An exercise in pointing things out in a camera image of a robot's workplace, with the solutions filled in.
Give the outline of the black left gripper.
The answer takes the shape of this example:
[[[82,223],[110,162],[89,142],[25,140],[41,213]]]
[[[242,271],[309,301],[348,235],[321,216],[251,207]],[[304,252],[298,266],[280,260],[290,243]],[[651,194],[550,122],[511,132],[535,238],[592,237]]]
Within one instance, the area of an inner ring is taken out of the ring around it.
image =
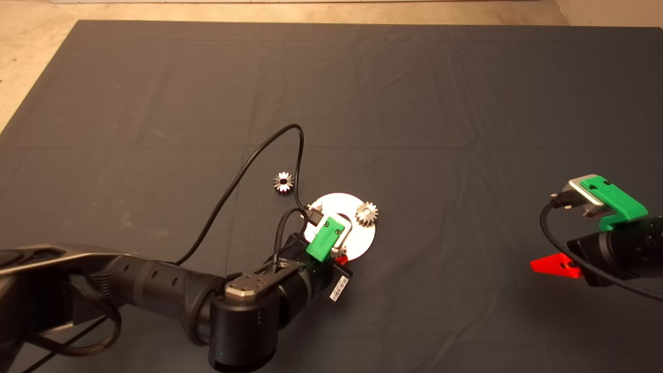
[[[337,303],[353,280],[354,273],[346,265],[350,260],[347,255],[340,255],[336,260],[306,264],[306,276],[311,285],[310,298],[321,297],[328,302]]]

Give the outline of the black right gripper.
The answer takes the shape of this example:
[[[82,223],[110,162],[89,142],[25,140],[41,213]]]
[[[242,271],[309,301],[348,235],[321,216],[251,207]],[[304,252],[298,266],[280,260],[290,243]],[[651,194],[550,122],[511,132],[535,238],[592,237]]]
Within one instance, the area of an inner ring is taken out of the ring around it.
[[[653,279],[653,218],[571,239],[567,247],[585,262],[620,280]],[[535,273],[561,278],[583,277],[582,269],[564,253],[533,260],[530,268]]]

